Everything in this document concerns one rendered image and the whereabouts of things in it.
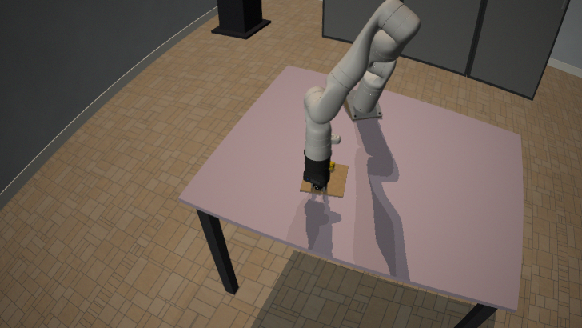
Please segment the tan flat mat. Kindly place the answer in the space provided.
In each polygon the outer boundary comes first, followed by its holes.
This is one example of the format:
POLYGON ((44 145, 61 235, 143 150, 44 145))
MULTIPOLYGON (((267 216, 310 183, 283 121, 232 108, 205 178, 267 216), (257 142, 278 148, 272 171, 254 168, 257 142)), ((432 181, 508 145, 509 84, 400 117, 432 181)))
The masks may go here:
POLYGON ((310 193, 315 193, 315 194, 325 194, 325 195, 343 198, 348 167, 349 166, 335 163, 334 168, 332 170, 329 169, 330 170, 330 180, 329 180, 328 187, 325 190, 325 192, 322 192, 322 189, 321 189, 321 191, 315 190, 315 186, 314 186, 314 188, 311 188, 311 183, 304 181, 304 179, 302 180, 300 191, 310 192, 310 193))

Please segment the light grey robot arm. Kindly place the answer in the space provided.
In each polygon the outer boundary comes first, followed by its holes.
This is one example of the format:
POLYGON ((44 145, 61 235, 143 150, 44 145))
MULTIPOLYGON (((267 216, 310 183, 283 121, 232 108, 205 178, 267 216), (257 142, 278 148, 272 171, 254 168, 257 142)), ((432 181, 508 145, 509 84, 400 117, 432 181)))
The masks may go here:
POLYGON ((421 20, 400 0, 386 0, 377 8, 348 52, 328 74, 326 88, 315 86, 306 92, 305 139, 308 144, 324 147, 331 142, 330 121, 360 80, 353 105, 361 113, 373 111, 395 69, 397 58, 420 27, 421 20), (379 28, 382 30, 377 32, 379 28))

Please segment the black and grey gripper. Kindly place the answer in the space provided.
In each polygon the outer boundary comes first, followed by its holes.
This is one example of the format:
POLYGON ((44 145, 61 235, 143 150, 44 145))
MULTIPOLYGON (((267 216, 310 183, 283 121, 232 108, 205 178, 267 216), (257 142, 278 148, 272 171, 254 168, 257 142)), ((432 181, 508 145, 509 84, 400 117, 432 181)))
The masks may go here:
MULTIPOLYGON (((331 134, 332 145, 339 144, 341 142, 341 136, 338 134, 331 134)), ((303 179, 306 182, 311 183, 311 188, 315 185, 322 187, 322 192, 327 189, 327 184, 330 179, 330 157, 332 155, 332 145, 331 142, 324 147, 314 147, 307 143, 305 140, 305 171, 303 173, 303 179), (314 185, 315 184, 315 185, 314 185)))

